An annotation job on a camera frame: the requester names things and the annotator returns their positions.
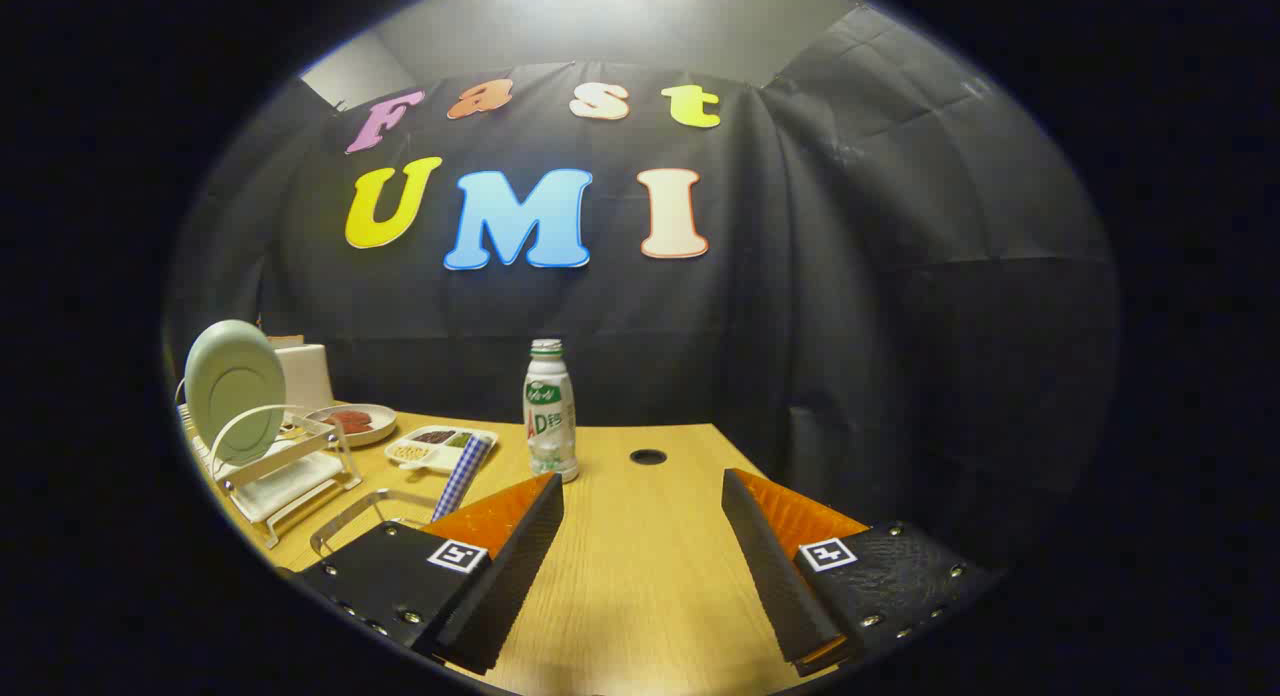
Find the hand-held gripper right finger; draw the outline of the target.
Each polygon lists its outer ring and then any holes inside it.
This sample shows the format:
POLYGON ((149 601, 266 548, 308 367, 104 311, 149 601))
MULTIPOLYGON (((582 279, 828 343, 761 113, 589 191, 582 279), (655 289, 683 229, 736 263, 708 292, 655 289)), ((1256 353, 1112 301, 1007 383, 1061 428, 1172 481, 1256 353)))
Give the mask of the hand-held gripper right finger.
POLYGON ((867 526, 758 473, 726 470, 721 505, 800 676, 879 661, 1001 578, 905 519, 867 526))

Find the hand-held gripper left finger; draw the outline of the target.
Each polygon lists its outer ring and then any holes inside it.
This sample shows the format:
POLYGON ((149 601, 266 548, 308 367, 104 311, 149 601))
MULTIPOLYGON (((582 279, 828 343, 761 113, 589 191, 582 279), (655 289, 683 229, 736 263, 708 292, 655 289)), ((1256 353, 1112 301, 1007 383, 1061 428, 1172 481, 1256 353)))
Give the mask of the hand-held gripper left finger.
POLYGON ((498 661, 564 516, 540 473, 424 526, 383 519, 291 581, 384 640, 484 674, 498 661))

